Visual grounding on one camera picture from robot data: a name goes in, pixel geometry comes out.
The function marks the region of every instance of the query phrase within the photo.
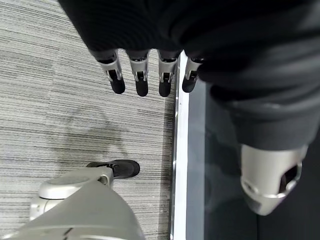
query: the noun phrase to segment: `black fingertip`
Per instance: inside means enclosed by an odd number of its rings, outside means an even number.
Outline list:
[[[171,82],[160,82],[159,83],[159,94],[161,97],[168,97],[171,90]]]
[[[182,82],[182,90],[185,93],[191,93],[192,90],[195,88],[196,80],[187,80],[186,78],[183,79]]]
[[[116,94],[122,94],[125,92],[126,86],[123,78],[121,78],[121,80],[113,80],[110,83],[111,83],[112,90]]]
[[[135,81],[136,93],[140,97],[144,97],[148,94],[148,81]]]

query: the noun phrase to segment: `metal strip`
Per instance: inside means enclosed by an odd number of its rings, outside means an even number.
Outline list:
[[[175,95],[170,239],[186,239],[189,94],[183,92],[187,56],[180,54]]]

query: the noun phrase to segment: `striped carpet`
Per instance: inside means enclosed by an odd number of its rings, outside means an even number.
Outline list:
[[[0,235],[28,221],[43,181],[126,158],[141,172],[115,191],[147,239],[168,239],[173,90],[158,94],[156,51],[144,98],[123,51],[120,61],[126,91],[117,95],[56,1],[0,0]]]

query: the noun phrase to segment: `robotic finger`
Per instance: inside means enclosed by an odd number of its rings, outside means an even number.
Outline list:
[[[170,94],[171,82],[178,66],[179,51],[158,50],[159,54],[159,93],[162,97]]]
[[[198,79],[198,67],[203,63],[203,58],[190,58],[186,62],[185,76],[182,82],[182,90],[190,93],[196,85]]]
[[[125,89],[125,82],[122,76],[121,64],[119,61],[118,50],[109,50],[104,52],[101,59],[97,59],[100,63],[102,70],[106,73],[112,90],[116,94],[122,94]]]
[[[148,94],[148,56],[149,50],[126,51],[135,80],[136,92],[144,97]]]

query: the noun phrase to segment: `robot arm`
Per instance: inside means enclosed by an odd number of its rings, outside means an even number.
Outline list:
[[[230,112],[241,146],[241,184],[249,206],[267,215],[299,180],[320,120],[320,2],[278,0],[59,0],[112,89],[125,85],[118,58],[127,50],[137,93],[148,92],[145,55],[159,50],[159,92],[170,93],[177,55],[189,57],[183,89],[199,77]]]
[[[132,160],[93,162],[45,181],[32,200],[30,220],[8,240],[144,240],[128,204],[112,190],[114,178],[139,173]]]

